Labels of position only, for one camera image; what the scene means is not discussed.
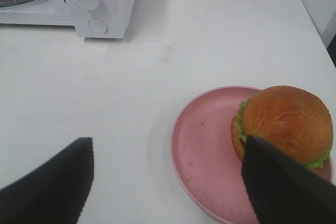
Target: white table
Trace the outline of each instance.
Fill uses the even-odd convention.
[[[9,25],[0,38],[0,187],[92,136],[81,224],[219,223],[184,192],[169,154],[177,114],[204,91],[300,87],[336,129],[336,71],[301,0],[136,0],[123,40]]]

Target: bottom bun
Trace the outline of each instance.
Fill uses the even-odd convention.
[[[235,116],[231,120],[231,127],[230,127],[231,140],[232,140],[233,148],[235,149],[235,152],[236,152],[238,158],[241,161],[243,161],[243,158],[244,158],[244,155],[245,155],[245,148],[244,148],[243,144],[241,143],[242,140],[240,140],[240,138],[239,138],[239,133],[237,131],[237,120],[238,120],[237,116]]]

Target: hamburger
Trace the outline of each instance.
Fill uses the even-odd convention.
[[[332,148],[327,107],[317,96],[290,86],[270,87],[241,102],[230,130],[240,160],[248,135],[264,138],[308,169],[323,167]]]

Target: microwave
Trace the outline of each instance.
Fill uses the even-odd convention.
[[[78,36],[123,38],[135,0],[0,0],[0,23],[74,26]]]

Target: top bun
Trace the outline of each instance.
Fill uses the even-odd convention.
[[[264,138],[282,152],[307,164],[331,147],[331,116],[315,95],[290,86],[259,91],[246,104],[242,125],[245,135]]]

